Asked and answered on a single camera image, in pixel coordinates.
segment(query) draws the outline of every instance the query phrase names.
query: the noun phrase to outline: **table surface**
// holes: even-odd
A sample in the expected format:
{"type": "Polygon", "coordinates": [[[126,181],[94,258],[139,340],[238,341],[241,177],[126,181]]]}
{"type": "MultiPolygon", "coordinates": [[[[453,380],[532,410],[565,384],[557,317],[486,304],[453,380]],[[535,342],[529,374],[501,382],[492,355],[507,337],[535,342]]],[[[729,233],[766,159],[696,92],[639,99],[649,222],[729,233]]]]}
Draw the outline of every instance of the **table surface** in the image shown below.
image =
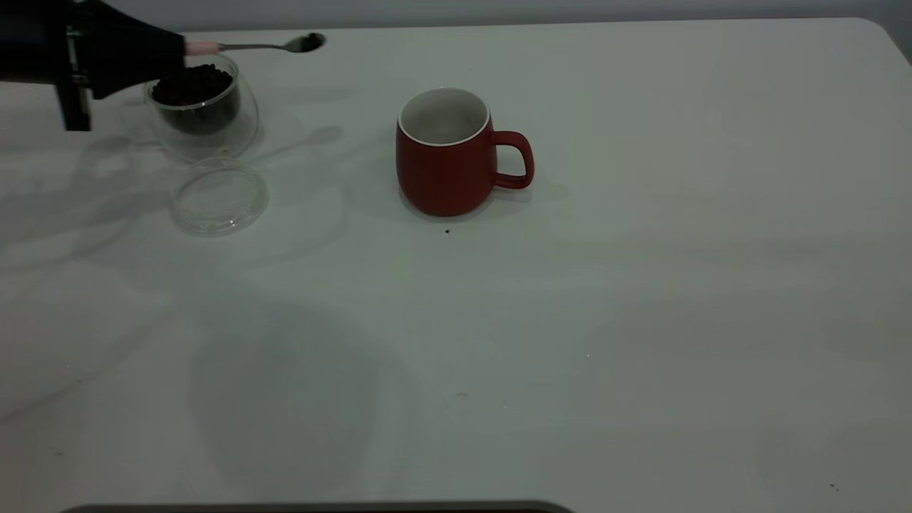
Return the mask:
{"type": "Polygon", "coordinates": [[[224,238],[173,226],[137,90],[91,133],[0,91],[0,510],[912,510],[912,69],[879,27],[326,34],[233,55],[272,199],[224,238]],[[528,137],[530,189],[404,203],[395,120],[436,86],[528,137]]]}

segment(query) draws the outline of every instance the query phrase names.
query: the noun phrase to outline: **spoon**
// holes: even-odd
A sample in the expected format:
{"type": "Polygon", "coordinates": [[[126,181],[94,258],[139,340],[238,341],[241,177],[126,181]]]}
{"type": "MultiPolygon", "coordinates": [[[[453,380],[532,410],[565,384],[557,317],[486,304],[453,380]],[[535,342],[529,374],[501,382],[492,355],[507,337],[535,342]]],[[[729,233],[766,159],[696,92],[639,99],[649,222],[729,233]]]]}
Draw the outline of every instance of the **spoon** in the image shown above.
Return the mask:
{"type": "Polygon", "coordinates": [[[195,41],[187,43],[187,55],[209,55],[226,50],[251,50],[256,48],[276,48],[296,54],[312,52],[326,43],[326,37],[316,32],[306,36],[295,37],[284,45],[224,45],[215,41],[195,41]]]}

